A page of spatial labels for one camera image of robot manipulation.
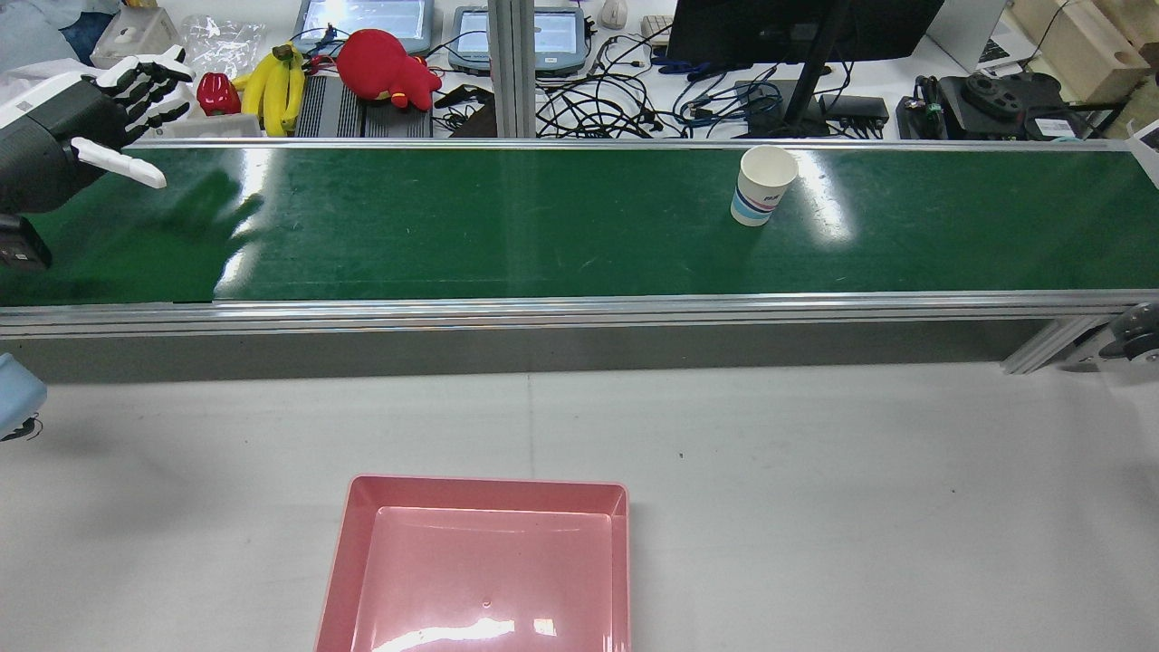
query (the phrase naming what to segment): laptop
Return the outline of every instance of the laptop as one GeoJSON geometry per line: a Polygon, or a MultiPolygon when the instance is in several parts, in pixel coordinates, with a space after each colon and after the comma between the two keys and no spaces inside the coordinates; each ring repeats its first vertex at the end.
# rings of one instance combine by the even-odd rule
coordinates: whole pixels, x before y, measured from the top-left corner
{"type": "Polygon", "coordinates": [[[926,35],[967,72],[1016,64],[1034,43],[1003,20],[1006,0],[946,0],[926,35]]]}

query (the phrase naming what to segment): blue stripe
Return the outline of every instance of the blue stripe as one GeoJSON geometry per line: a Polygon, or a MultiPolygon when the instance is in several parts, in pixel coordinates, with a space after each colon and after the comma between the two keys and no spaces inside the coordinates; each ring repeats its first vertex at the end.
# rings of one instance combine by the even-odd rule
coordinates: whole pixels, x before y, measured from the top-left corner
{"type": "Polygon", "coordinates": [[[739,188],[732,192],[732,208],[748,219],[765,219],[772,211],[757,210],[741,193],[739,188]]]}

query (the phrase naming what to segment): green conveyor belt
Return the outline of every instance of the green conveyor belt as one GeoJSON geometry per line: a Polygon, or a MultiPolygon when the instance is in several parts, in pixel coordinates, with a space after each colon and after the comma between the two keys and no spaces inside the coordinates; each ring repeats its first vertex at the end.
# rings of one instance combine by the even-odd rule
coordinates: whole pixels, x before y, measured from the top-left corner
{"type": "Polygon", "coordinates": [[[1159,190],[1113,151],[796,149],[772,222],[742,149],[141,148],[30,215],[0,305],[1159,287],[1159,190]]]}

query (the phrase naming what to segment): label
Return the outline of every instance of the label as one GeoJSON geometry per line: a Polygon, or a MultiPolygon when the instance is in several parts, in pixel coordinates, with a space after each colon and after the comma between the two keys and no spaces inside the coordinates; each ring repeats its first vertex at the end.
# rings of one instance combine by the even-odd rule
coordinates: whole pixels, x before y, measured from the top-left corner
{"type": "Polygon", "coordinates": [[[1037,125],[1038,132],[1048,138],[1074,138],[1074,130],[1071,129],[1071,123],[1065,119],[1036,117],[1034,124],[1037,125]]]}

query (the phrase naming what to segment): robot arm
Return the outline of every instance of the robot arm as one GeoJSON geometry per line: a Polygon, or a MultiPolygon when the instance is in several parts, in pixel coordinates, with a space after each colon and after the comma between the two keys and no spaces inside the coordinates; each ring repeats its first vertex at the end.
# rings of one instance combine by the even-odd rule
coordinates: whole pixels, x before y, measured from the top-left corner
{"type": "Polygon", "coordinates": [[[17,212],[57,208],[105,171],[165,186],[161,170],[121,148],[189,110],[185,101],[166,100],[194,80],[182,59],[180,46],[126,57],[100,76],[57,75],[0,105],[0,264],[51,263],[17,212]]]}
{"type": "Polygon", "coordinates": [[[49,390],[12,354],[0,354],[0,442],[29,434],[49,390]]]}

